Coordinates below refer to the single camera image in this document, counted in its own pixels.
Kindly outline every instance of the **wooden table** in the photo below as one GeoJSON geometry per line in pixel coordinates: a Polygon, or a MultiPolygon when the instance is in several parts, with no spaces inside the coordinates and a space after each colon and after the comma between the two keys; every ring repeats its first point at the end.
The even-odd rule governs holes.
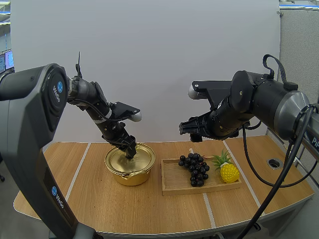
{"type": "MultiPolygon", "coordinates": [[[[146,144],[154,150],[156,162],[150,179],[135,187],[118,184],[107,170],[104,159],[112,148],[108,143],[58,142],[46,150],[45,157],[54,178],[80,222],[97,231],[108,232],[108,235],[208,235],[246,224],[270,191],[270,187],[261,183],[249,168],[242,138],[224,142],[207,140],[202,143],[146,144]],[[190,148],[206,156],[220,154],[223,148],[228,149],[241,171],[242,187],[222,192],[162,196],[160,160],[188,154],[190,148]]],[[[247,144],[256,170],[264,179],[274,183],[281,169],[271,169],[266,160],[279,158],[284,161],[284,153],[268,136],[249,137],[247,144]]],[[[301,177],[299,171],[292,167],[285,184],[301,177]]],[[[300,207],[313,193],[306,181],[279,189],[260,220],[271,219],[300,207]]],[[[14,208],[38,218],[21,192],[14,201],[14,208]]]]}

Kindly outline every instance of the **pineapple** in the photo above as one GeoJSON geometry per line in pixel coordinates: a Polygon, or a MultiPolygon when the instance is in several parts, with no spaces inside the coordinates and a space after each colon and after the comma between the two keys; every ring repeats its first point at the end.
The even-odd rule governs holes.
{"type": "Polygon", "coordinates": [[[238,169],[229,161],[230,158],[227,158],[229,155],[228,151],[224,153],[224,150],[221,151],[221,156],[214,155],[216,159],[213,161],[214,166],[217,166],[217,169],[220,169],[220,175],[225,183],[233,183],[239,179],[238,169]]]}

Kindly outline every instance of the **gold pot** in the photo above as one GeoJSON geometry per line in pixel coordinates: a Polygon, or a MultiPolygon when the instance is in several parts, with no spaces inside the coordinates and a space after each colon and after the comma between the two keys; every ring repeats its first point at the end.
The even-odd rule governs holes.
{"type": "Polygon", "coordinates": [[[126,186],[136,186],[146,182],[155,163],[153,150],[145,144],[138,143],[134,158],[127,159],[125,155],[115,147],[105,157],[105,164],[113,173],[114,179],[126,186]]]}

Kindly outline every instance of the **monitor screen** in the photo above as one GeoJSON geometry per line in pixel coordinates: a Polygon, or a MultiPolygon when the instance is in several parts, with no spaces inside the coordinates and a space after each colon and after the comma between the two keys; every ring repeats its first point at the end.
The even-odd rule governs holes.
{"type": "Polygon", "coordinates": [[[0,55],[0,73],[5,71],[5,54],[0,55]]]}
{"type": "Polygon", "coordinates": [[[12,51],[8,51],[5,53],[5,68],[9,69],[14,67],[13,64],[13,55],[12,55],[12,51]]]}

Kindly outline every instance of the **wooden tray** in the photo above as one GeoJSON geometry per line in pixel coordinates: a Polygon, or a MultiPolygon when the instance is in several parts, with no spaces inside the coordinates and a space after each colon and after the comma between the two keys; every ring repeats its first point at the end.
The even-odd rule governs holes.
{"type": "Polygon", "coordinates": [[[163,196],[210,193],[241,187],[240,179],[234,183],[225,183],[222,180],[220,171],[215,171],[216,167],[213,166],[212,157],[206,157],[204,160],[210,167],[210,170],[207,172],[209,178],[204,181],[204,186],[192,187],[190,185],[191,173],[186,168],[180,167],[178,161],[179,159],[177,158],[161,160],[160,166],[163,196]]]}

